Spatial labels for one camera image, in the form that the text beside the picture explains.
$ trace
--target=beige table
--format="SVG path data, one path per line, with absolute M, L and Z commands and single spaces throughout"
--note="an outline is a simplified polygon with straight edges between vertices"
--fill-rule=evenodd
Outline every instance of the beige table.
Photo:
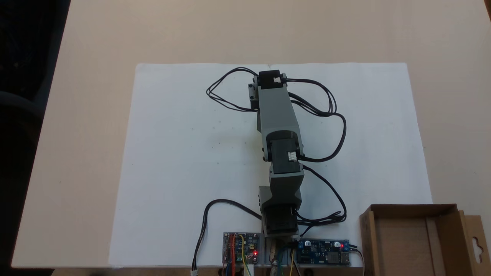
M 407 62 L 433 200 L 491 240 L 483 0 L 72 0 L 14 267 L 108 266 L 135 66 L 195 62 Z

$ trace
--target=dark floor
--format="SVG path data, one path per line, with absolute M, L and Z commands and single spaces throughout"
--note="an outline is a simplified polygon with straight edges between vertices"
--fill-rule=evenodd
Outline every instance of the dark floor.
M 69 0 L 0 0 L 0 275 L 10 268 Z

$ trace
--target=circuit board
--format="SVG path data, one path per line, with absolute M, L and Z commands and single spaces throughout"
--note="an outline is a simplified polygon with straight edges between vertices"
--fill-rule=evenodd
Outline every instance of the circuit board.
M 349 244 L 348 240 L 300 240 L 296 253 L 297 263 L 349 266 Z
M 259 241 L 260 233 L 233 233 L 225 232 L 223 234 L 222 261 L 224 263 L 231 261 L 231 242 L 235 253 L 235 261 L 242 262 L 242 238 L 244 237 L 244 257 L 248 264 L 257 264 L 259 261 Z

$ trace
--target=white paper sheet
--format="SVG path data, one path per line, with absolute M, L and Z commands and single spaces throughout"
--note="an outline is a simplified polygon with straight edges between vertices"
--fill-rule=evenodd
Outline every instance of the white paper sheet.
M 113 266 L 190 266 L 203 210 L 217 198 L 236 200 L 259 213 L 258 187 L 268 185 L 256 114 L 231 111 L 205 90 L 236 65 L 140 64 L 127 130 L 112 231 Z M 349 239 L 361 245 L 358 216 L 374 203 L 431 203 L 431 192 L 407 67 L 403 63 L 248 65 L 279 69 L 289 78 L 323 83 L 347 120 L 341 152 L 309 164 L 343 197 L 345 222 L 315 227 L 306 237 Z M 216 93 L 248 107 L 248 73 L 234 73 Z M 327 110 L 315 85 L 289 83 L 290 92 Z M 325 157 L 337 146 L 342 122 L 295 106 L 306 156 Z M 320 218 L 341 206 L 310 172 L 301 186 L 300 213 Z M 260 221 L 227 204 L 210 209 L 198 266 L 221 266 L 224 231 L 260 232 Z M 353 266 L 361 266 L 352 257 Z

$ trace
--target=brown cardboard box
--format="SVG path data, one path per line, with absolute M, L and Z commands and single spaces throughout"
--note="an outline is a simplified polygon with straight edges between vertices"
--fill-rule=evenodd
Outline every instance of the brown cardboard box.
M 491 275 L 481 217 L 465 216 L 456 204 L 373 204 L 360 227 L 365 276 Z

